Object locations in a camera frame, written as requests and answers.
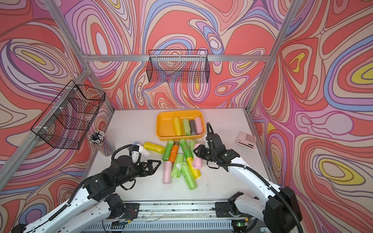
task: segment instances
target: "yellow plastic tray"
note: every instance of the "yellow plastic tray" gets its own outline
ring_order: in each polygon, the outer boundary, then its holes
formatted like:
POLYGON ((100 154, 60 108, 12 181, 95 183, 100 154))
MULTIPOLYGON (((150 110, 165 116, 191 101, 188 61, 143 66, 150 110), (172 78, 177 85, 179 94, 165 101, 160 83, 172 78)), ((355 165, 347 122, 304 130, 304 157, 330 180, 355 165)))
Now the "yellow plastic tray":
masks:
POLYGON ((165 112, 159 113, 157 116, 156 132, 157 132, 156 133, 157 137, 161 141, 168 141, 168 140, 179 141, 182 138, 184 138, 185 140, 189 140, 189 139, 202 138, 206 133, 206 126, 205 126, 205 121, 203 119, 203 115, 198 110, 165 111, 165 112), (202 120, 203 133, 199 135, 191 135, 191 136, 176 136, 173 130, 173 123, 172 123, 172 119, 175 116, 180 118, 181 131, 183 135, 185 134, 184 126, 183 126, 183 119, 188 118, 189 120, 193 120, 195 117, 200 117, 202 120))

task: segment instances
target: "psychedelic patterned wall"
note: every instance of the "psychedelic patterned wall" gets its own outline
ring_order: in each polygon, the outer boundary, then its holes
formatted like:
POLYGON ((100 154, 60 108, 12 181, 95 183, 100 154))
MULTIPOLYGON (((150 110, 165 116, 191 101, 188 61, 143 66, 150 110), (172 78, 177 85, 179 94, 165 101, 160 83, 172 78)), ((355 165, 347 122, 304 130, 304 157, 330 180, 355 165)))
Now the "psychedelic patterned wall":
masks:
POLYGON ((245 107, 264 62, 222 62, 209 83, 149 83, 146 62, 91 62, 114 108, 245 107))
MULTIPOLYGON (((269 54, 288 1, 68 1, 60 9, 87 54, 200 49, 269 54)), ((209 84, 149 84, 146 62, 92 62, 114 108, 245 107, 258 62, 210 63, 209 84)))
POLYGON ((373 1, 306 0, 251 106, 307 232, 373 229, 373 1))
MULTIPOLYGON (((82 68, 42 1, 0 1, 0 164, 14 153, 39 115, 82 68)), ((107 123, 103 106, 94 128, 107 123)), ((71 195, 91 156, 43 141, 0 192, 0 232, 30 223, 71 195)))

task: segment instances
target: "clear cylindrical container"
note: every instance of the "clear cylindrical container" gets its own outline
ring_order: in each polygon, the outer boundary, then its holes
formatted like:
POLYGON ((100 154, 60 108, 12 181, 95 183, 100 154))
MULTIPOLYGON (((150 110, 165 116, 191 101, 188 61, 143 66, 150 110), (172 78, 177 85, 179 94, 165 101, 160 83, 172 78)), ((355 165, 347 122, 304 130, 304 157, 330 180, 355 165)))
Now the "clear cylindrical container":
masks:
POLYGON ((115 151, 115 146, 107 139, 107 137, 105 137, 102 143, 94 145, 104 156, 111 156, 115 151))

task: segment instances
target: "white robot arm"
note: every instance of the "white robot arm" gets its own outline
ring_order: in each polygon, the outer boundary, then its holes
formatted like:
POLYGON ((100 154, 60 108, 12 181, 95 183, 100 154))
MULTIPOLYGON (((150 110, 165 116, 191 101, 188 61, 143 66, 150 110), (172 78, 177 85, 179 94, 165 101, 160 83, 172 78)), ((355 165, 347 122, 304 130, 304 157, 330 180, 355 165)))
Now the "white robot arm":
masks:
POLYGON ((153 175, 161 164, 159 160, 140 162, 139 150, 137 145, 117 149, 112 155, 109 168, 83 180, 69 200, 33 223, 15 226, 12 233, 75 233, 99 220, 120 218, 124 214, 125 205, 119 195, 114 193, 116 187, 124 188, 122 184, 128 181, 135 182, 137 177, 153 175), (136 162, 127 155, 115 159, 115 155, 125 148, 129 148, 130 154, 137 157, 136 162))
POLYGON ((207 146, 200 145, 194 153, 197 157, 215 163, 238 177, 256 195, 251 198, 241 192, 228 199, 233 213, 246 213, 263 220, 272 233, 289 232, 295 226, 303 233, 300 221, 302 214, 294 191, 263 178, 252 169, 240 155, 232 149, 226 149, 218 134, 207 123, 207 146))

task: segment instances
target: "wire mesh basket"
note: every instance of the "wire mesh basket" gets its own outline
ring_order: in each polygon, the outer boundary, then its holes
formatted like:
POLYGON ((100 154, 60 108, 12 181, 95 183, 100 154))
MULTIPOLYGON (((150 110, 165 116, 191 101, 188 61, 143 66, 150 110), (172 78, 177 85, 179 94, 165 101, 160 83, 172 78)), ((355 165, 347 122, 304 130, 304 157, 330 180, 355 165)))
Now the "wire mesh basket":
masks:
POLYGON ((99 89, 75 84, 47 122, 38 128, 33 125, 31 131, 53 148, 79 149, 105 96, 99 89))
POLYGON ((149 50, 149 82, 208 83, 207 50, 149 50))

